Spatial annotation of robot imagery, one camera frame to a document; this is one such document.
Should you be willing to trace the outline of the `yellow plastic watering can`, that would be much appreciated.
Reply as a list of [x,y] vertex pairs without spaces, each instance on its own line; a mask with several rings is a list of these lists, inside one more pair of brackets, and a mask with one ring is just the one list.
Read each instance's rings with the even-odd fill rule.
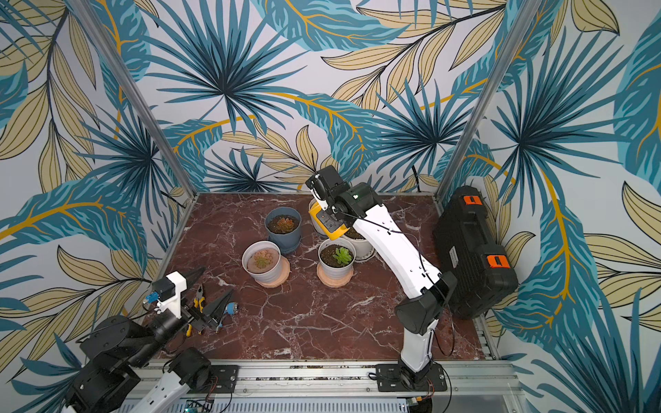
[[324,211],[320,205],[315,203],[309,211],[313,222],[330,240],[336,240],[342,237],[349,227],[335,219],[332,215]]

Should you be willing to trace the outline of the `large white pot yellow succulent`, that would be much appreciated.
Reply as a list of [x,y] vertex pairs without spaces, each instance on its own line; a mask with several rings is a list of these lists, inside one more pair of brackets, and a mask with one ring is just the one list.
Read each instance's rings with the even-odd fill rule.
[[348,240],[354,246],[358,263],[366,262],[375,255],[375,248],[356,229],[347,230],[342,238]]

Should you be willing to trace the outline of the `small white pot green succulent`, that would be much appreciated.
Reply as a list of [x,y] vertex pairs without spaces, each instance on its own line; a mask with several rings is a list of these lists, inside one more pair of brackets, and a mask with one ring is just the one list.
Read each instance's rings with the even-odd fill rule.
[[325,240],[318,248],[317,275],[327,287],[343,287],[354,275],[356,250],[345,239]]

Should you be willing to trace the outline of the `white pot pink succulent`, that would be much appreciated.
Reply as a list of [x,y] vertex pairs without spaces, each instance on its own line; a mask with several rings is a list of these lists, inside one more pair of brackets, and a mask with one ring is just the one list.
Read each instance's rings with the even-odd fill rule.
[[250,245],[244,251],[242,265],[257,284],[266,288],[282,285],[288,279],[291,269],[279,247],[270,241]]

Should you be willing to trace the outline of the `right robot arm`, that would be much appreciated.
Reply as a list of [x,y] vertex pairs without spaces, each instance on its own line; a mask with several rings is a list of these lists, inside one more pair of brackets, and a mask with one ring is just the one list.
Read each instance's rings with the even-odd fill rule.
[[432,345],[436,328],[457,281],[423,257],[405,232],[399,229],[386,205],[368,185],[337,186],[341,193],[315,194],[318,212],[313,218],[330,239],[344,226],[353,228],[389,266],[406,298],[395,307],[404,326],[404,343],[399,355],[399,377],[394,385],[408,391],[422,391],[433,384]]

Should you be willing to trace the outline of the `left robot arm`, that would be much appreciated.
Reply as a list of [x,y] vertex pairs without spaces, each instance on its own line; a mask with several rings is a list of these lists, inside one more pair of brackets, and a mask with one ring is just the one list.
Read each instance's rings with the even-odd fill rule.
[[[81,342],[89,361],[65,391],[65,412],[115,412],[141,379],[136,371],[165,350],[182,331],[217,332],[222,319],[235,312],[227,291],[208,304],[197,294],[188,303],[184,294],[196,286],[204,268],[182,275],[173,272],[151,284],[143,303],[156,313],[146,326],[132,318],[113,316],[104,320]],[[135,412],[164,412],[189,393],[207,398],[220,393],[233,394],[239,368],[214,366],[198,349],[188,348],[167,361],[161,378],[133,407]]]

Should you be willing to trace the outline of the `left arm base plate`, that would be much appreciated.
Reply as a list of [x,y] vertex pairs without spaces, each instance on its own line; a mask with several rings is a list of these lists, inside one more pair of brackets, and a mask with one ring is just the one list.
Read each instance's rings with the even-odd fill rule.
[[239,378],[239,365],[211,365],[201,388],[206,394],[234,394]]

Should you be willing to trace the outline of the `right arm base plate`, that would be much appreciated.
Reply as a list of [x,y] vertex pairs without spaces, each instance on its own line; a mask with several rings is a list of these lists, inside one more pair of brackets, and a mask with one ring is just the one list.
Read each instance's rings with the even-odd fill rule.
[[369,376],[376,380],[379,392],[445,392],[449,389],[442,366],[431,361],[420,372],[404,363],[377,364]]

